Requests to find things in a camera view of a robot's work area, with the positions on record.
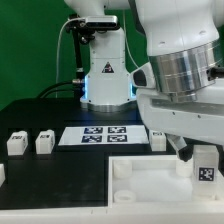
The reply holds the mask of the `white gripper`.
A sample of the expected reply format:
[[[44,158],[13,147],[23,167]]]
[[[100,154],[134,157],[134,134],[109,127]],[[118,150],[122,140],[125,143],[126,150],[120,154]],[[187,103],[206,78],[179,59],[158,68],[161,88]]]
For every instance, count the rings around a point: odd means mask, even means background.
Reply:
[[[223,105],[174,104],[159,99],[156,91],[144,88],[139,88],[136,94],[144,125],[150,130],[168,134],[167,140],[180,160],[187,162],[193,154],[183,137],[224,146]]]

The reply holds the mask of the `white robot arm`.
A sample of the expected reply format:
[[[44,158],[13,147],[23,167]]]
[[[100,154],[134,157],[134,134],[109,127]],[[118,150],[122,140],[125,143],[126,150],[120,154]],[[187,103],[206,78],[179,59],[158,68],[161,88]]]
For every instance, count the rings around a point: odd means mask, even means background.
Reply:
[[[218,29],[224,0],[64,0],[92,37],[83,107],[114,112],[134,90],[143,124],[179,151],[187,139],[224,146],[224,62]],[[132,12],[148,61],[132,73],[122,62],[124,31],[111,9]]]

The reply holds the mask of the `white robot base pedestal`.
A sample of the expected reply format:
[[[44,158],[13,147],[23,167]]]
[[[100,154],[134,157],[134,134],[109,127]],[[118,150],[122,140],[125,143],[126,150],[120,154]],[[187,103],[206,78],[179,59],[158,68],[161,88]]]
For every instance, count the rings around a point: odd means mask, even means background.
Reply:
[[[95,32],[90,42],[90,70],[85,76],[81,107],[97,112],[119,112],[136,106],[130,73],[125,64],[122,28]]]

